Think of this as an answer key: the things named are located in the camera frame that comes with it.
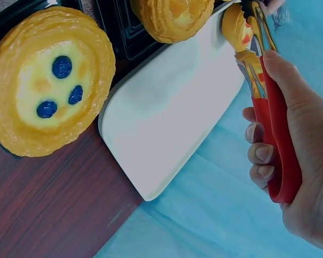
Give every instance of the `wooden table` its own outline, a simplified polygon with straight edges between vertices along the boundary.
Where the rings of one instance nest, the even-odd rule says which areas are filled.
[[[51,156],[15,159],[0,147],[0,258],[93,257],[140,202],[97,120]]]

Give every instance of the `black tray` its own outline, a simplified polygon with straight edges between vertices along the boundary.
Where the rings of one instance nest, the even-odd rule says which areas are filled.
[[[134,15],[129,0],[97,0],[102,26],[113,43],[117,60],[135,60],[147,51],[158,50],[156,42]]]
[[[18,23],[22,22],[31,14],[48,8],[50,6],[60,5],[82,11],[80,0],[19,0],[0,12],[0,40]]]

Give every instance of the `tongs handle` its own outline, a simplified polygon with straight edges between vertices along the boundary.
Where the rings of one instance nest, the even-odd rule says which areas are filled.
[[[302,184],[299,162],[294,151],[287,122],[287,106],[278,84],[265,70],[260,57],[267,99],[252,98],[256,119],[264,127],[263,142],[274,146],[272,163],[275,175],[268,183],[269,195],[275,203],[292,203]]]

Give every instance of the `hand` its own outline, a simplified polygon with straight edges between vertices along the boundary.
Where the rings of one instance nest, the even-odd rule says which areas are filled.
[[[286,2],[286,0],[269,0],[267,4],[267,10],[269,14],[273,14],[276,12],[276,10],[279,9],[281,5],[283,5]]]
[[[285,97],[290,135],[303,175],[293,203],[281,205],[283,221],[291,233],[323,249],[323,99],[310,89],[297,68],[276,52],[265,52],[264,64]],[[245,133],[252,144],[248,151],[254,164],[250,177],[267,191],[275,173],[269,165],[274,148],[261,142],[263,127],[256,122],[254,108],[245,109],[243,116],[252,122]]]

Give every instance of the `fake tart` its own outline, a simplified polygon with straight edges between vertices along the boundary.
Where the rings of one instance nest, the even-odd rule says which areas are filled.
[[[131,0],[130,3],[148,33],[162,43],[195,36],[214,9],[214,0]]]
[[[76,140],[114,73],[112,45],[84,13],[55,6],[26,18],[0,42],[0,143],[45,156]]]
[[[226,40],[233,46],[236,52],[249,47],[253,32],[251,26],[243,16],[239,3],[232,4],[222,18],[221,32]]]

